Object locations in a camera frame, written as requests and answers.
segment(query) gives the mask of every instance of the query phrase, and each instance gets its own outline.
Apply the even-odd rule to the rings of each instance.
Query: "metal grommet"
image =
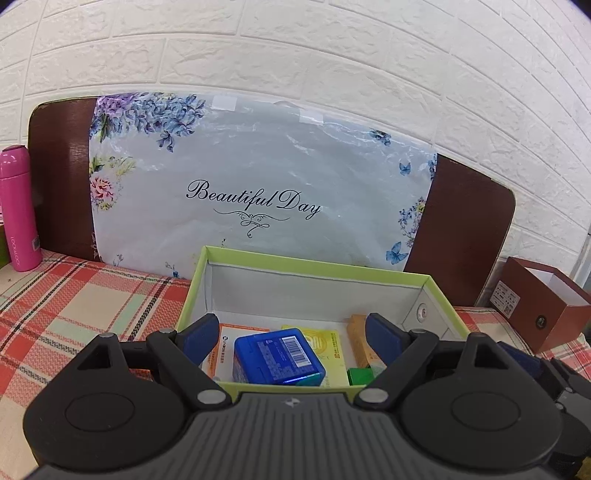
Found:
[[[226,400],[226,394],[221,390],[203,390],[197,395],[197,399],[205,405],[217,405]]]
[[[388,399],[388,392],[381,388],[366,388],[359,392],[359,398],[366,403],[384,403]]]
[[[546,317],[544,317],[543,315],[540,315],[535,320],[535,326],[539,330],[541,330],[542,328],[544,328],[547,323],[548,323],[548,321],[546,320]]]
[[[423,323],[427,320],[427,305],[421,303],[417,308],[417,320],[419,323]]]

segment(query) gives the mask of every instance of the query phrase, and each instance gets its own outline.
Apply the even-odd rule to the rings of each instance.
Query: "open cardboard box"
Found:
[[[404,330],[424,328],[445,340],[465,339],[469,331],[429,275],[354,267],[203,247],[176,329],[206,313],[220,323],[280,330],[284,324],[339,332],[345,363],[356,367],[347,321],[352,314],[377,312]],[[312,392],[319,387],[285,387],[232,382],[239,392]],[[322,388],[352,398],[362,387]]]

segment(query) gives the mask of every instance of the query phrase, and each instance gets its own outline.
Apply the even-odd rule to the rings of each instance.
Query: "plastic wrap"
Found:
[[[436,167],[406,138],[237,96],[100,97],[90,191],[105,262],[190,278],[203,245],[402,270]]]

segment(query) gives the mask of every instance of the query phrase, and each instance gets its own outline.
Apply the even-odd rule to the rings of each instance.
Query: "blue plastic container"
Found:
[[[317,387],[326,370],[297,328],[258,333],[234,342],[235,382]]]

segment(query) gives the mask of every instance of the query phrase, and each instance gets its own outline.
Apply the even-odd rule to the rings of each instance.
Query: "blue gripper pad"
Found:
[[[513,360],[520,364],[523,370],[528,372],[533,378],[538,378],[542,374],[542,366],[539,358],[528,355],[505,342],[497,342],[497,345],[511,355]]]
[[[182,332],[177,333],[174,343],[195,365],[213,350],[219,340],[220,323],[213,313],[206,313]]]
[[[379,313],[370,313],[365,320],[365,338],[369,346],[388,366],[410,345],[410,336]]]

